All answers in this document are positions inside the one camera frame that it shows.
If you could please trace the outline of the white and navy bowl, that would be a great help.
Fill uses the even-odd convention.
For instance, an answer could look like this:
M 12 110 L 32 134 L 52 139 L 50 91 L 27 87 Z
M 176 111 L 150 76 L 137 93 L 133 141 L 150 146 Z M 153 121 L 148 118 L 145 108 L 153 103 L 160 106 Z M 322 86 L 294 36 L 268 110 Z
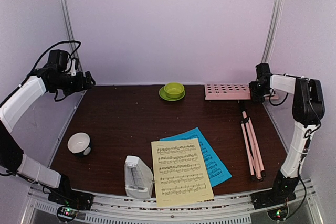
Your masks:
M 87 156 L 92 150 L 91 138 L 87 133 L 76 133 L 68 140 L 67 148 L 76 157 Z

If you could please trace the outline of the green plastic saucer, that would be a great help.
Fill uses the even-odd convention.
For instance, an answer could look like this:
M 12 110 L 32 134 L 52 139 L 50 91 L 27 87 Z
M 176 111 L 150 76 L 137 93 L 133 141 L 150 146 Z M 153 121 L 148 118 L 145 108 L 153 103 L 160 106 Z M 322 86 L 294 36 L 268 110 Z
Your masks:
M 181 100 L 182 98 L 185 97 L 186 92 L 183 91 L 180 94 L 177 95 L 172 95 L 172 94 L 168 94 L 165 90 L 164 87 L 161 87 L 159 90 L 159 96 L 160 98 L 162 98 L 165 101 L 178 101 Z

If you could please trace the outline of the left aluminium frame post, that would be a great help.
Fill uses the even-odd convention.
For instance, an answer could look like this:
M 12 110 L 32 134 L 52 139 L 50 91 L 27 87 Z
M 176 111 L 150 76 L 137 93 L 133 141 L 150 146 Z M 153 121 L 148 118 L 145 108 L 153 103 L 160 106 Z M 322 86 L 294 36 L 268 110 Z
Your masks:
M 67 0 L 60 0 L 68 40 L 74 40 Z

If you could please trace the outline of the blue sheet music page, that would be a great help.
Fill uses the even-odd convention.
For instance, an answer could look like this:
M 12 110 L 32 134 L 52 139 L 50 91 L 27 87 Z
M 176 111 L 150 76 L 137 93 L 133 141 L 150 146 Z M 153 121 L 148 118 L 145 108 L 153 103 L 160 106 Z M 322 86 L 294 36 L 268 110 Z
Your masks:
M 198 127 L 178 135 L 162 138 L 160 141 L 190 140 L 194 138 L 198 139 L 211 186 L 216 187 L 232 178 L 231 173 Z

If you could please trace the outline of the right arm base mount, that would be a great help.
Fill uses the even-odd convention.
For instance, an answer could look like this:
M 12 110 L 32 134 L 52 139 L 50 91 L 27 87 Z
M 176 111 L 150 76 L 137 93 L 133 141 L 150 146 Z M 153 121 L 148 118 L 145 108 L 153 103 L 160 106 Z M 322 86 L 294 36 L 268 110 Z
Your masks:
M 251 201 L 254 209 L 266 209 L 267 215 L 272 221 L 285 221 L 289 217 L 288 202 L 295 200 L 295 193 L 290 193 L 288 197 L 281 199 L 278 202 L 274 202 L 270 198 L 270 191 L 261 191 L 251 194 Z

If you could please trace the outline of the white metronome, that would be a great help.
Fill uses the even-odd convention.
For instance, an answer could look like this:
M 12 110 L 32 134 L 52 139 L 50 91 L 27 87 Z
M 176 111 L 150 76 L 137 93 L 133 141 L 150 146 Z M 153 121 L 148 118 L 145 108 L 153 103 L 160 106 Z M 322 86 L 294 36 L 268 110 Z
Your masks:
M 125 192 L 128 197 L 148 200 L 152 196 L 154 176 L 137 156 L 128 155 L 124 163 Z

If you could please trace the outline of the pink music stand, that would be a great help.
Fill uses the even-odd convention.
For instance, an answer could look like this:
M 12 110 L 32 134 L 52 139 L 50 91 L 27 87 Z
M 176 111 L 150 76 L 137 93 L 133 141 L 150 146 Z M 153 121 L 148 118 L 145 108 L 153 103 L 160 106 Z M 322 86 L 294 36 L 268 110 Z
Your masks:
M 263 181 L 266 171 L 251 117 L 244 101 L 251 99 L 248 84 L 205 84 L 205 100 L 236 100 L 242 114 L 240 122 L 252 180 Z

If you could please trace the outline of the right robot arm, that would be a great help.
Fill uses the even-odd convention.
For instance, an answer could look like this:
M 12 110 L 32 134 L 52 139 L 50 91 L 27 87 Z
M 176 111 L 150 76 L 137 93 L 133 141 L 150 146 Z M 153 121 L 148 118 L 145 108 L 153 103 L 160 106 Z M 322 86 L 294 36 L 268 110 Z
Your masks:
M 315 131 L 321 127 L 325 114 L 322 85 L 318 79 L 273 74 L 269 64 L 256 65 L 257 80 L 249 83 L 254 102 L 264 102 L 272 90 L 293 94 L 292 116 L 295 121 L 293 138 L 287 157 L 278 171 L 272 189 L 253 193 L 251 199 L 256 209 L 266 208 L 296 198 L 304 161 L 309 152 Z

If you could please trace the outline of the yellow sheet music page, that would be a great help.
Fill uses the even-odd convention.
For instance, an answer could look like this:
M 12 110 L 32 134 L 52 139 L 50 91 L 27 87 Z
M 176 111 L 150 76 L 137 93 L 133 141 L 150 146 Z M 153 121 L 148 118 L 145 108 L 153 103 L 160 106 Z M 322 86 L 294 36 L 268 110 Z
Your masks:
M 151 143 L 157 207 L 171 208 L 214 199 L 197 138 Z

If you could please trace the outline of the front aluminium rail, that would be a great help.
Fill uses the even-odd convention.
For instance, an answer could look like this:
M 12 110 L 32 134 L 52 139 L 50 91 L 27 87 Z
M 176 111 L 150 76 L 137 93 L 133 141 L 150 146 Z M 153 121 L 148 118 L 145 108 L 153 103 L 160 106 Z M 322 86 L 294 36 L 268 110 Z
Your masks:
M 215 196 L 194 205 L 159 208 L 155 199 L 95 193 L 89 211 L 78 212 L 72 223 L 274 223 L 270 215 L 289 208 L 285 223 L 325 223 L 311 180 L 298 185 L 296 199 L 283 205 L 255 209 L 251 192 Z

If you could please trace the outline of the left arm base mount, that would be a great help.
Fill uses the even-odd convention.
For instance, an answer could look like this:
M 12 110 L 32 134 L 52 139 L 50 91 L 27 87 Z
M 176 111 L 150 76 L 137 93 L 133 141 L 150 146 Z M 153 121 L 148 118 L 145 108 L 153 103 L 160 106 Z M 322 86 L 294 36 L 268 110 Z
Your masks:
M 93 199 L 93 194 L 80 191 L 74 191 L 70 198 L 55 191 L 48 193 L 48 200 L 60 205 L 56 210 L 56 217 L 64 223 L 73 221 L 79 211 L 90 210 Z

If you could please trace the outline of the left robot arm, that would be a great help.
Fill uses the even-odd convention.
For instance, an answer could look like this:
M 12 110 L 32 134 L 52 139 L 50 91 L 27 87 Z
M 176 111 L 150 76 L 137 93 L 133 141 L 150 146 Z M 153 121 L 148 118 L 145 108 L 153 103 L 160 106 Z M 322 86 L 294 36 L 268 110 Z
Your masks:
M 89 71 L 78 71 L 75 52 L 75 49 L 72 52 L 56 49 L 54 45 L 47 48 L 42 53 L 49 55 L 47 63 L 41 68 L 34 65 L 22 83 L 1 102 L 1 167 L 6 170 L 4 177 L 18 176 L 47 188 L 49 201 L 84 210 L 90 209 L 93 194 L 73 190 L 68 176 L 28 157 L 11 135 L 18 120 L 45 93 L 62 91 L 67 98 L 95 86 Z

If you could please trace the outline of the right aluminium frame post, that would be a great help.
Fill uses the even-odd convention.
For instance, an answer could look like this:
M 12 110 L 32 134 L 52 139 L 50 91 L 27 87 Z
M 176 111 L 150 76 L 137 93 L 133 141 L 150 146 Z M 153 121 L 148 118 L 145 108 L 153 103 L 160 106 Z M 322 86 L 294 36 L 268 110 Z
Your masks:
M 261 63 L 269 63 L 271 60 L 272 50 L 275 44 L 276 31 L 280 22 L 283 4 L 284 0 L 274 0 L 268 34 L 261 58 Z

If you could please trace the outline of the aluminium frame post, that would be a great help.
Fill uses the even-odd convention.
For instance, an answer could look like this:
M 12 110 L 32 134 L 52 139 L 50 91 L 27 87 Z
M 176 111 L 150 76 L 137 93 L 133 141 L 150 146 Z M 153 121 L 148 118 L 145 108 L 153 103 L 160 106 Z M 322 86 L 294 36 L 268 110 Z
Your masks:
M 271 60 L 272 50 L 275 44 L 276 31 L 280 22 L 283 4 L 284 0 L 274 0 L 268 34 L 261 58 L 261 63 L 269 63 Z
M 74 40 L 67 0 L 60 0 L 68 40 Z

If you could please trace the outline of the green plastic bowl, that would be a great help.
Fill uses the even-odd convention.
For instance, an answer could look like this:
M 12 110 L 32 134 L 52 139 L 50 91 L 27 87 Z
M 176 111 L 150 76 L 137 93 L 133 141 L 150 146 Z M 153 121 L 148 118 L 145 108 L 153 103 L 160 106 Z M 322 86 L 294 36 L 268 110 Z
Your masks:
M 182 93 L 185 88 L 182 84 L 177 83 L 177 82 L 171 82 L 168 83 L 164 86 L 164 90 L 168 93 L 168 94 L 172 94 L 172 95 L 177 95 Z

